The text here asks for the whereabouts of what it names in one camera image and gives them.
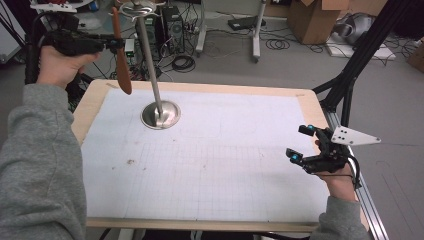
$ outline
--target hand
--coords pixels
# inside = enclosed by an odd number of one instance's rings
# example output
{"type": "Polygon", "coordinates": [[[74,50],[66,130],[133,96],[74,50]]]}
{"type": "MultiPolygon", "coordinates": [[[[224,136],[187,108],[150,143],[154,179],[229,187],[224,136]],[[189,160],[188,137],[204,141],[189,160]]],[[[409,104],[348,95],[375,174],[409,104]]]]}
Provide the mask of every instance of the hand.
{"type": "Polygon", "coordinates": [[[85,54],[75,57],[64,56],[52,46],[41,49],[40,74],[37,84],[51,84],[66,88],[75,75],[84,71],[84,65],[94,62],[100,54],[85,54]]]}
{"type": "Polygon", "coordinates": [[[344,168],[334,173],[318,172],[316,175],[327,184],[331,196],[346,201],[356,201],[352,183],[352,169],[349,164],[346,163],[344,168]]]}

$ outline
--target box flap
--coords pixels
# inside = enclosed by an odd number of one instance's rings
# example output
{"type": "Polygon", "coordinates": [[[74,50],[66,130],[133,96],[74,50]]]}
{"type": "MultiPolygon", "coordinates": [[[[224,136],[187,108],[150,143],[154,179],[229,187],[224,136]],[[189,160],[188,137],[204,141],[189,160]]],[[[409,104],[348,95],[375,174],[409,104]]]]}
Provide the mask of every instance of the box flap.
{"type": "Polygon", "coordinates": [[[305,4],[305,6],[309,6],[311,5],[311,3],[313,3],[315,0],[300,0],[301,2],[303,2],[303,4],[305,4]]]}
{"type": "Polygon", "coordinates": [[[322,0],[322,10],[346,10],[348,8],[349,0],[322,0]]]}

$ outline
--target gray sweatshirt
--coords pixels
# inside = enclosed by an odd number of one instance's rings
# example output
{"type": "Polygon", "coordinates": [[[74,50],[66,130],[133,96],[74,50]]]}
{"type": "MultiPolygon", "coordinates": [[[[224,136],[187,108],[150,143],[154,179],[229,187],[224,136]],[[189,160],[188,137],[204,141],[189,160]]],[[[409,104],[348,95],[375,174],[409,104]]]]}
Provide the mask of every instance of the gray sweatshirt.
{"type": "MultiPolygon", "coordinates": [[[[81,150],[67,93],[24,88],[0,152],[0,239],[84,239],[86,199],[81,150]]],[[[329,197],[311,239],[367,239],[359,203],[329,197]]]]}

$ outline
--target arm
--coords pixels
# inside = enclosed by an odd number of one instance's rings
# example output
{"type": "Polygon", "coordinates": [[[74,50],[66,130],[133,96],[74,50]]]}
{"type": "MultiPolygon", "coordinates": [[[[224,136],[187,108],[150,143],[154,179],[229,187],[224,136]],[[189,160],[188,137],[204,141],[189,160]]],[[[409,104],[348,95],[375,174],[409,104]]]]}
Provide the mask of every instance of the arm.
{"type": "MultiPolygon", "coordinates": [[[[348,164],[334,173],[350,175],[348,164]]],[[[361,223],[361,205],[355,199],[355,191],[349,176],[323,176],[330,191],[327,210],[319,217],[319,227],[311,234],[311,240],[369,239],[368,233],[361,223]]]]}
{"type": "Polygon", "coordinates": [[[64,88],[97,57],[43,48],[37,84],[9,115],[0,153],[0,239],[85,238],[82,159],[64,88]]]}

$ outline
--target round metal base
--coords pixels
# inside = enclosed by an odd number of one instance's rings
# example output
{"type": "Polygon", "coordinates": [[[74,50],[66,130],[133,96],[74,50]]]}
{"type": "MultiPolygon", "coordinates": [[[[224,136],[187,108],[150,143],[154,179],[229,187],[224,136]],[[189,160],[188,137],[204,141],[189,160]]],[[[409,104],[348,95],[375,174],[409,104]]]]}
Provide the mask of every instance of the round metal base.
{"type": "Polygon", "coordinates": [[[159,117],[156,102],[149,104],[141,113],[141,121],[151,129],[167,129],[174,126],[180,120],[181,110],[177,104],[170,101],[162,101],[163,114],[159,117]]]}

